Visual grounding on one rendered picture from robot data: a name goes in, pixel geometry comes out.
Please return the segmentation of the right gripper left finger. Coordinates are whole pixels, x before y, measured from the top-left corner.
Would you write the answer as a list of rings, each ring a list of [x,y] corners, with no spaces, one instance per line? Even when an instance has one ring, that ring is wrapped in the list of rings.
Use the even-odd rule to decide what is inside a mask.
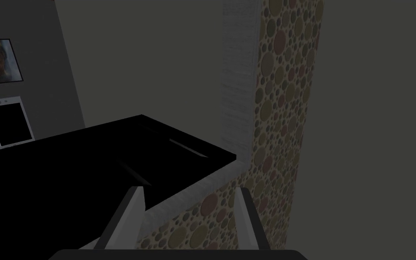
[[[133,186],[126,193],[102,235],[95,250],[132,250],[145,212],[144,190]]]

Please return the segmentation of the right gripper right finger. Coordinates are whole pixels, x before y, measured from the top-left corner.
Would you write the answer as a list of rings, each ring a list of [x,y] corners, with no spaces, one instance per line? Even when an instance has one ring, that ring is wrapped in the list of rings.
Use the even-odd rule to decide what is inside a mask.
[[[237,187],[235,190],[235,222],[240,250],[270,249],[258,211],[246,187]]]

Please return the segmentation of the black sink basin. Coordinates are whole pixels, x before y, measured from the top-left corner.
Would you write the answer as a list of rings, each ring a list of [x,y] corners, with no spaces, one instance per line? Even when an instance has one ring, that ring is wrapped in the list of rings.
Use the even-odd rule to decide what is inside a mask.
[[[146,209],[236,155],[144,115],[0,149],[0,260],[48,260],[99,238],[128,190]]]

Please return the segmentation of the white oven with black door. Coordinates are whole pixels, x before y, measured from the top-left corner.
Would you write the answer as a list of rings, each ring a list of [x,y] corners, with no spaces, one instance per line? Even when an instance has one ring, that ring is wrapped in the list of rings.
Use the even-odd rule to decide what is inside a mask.
[[[21,97],[0,98],[0,149],[34,140]]]

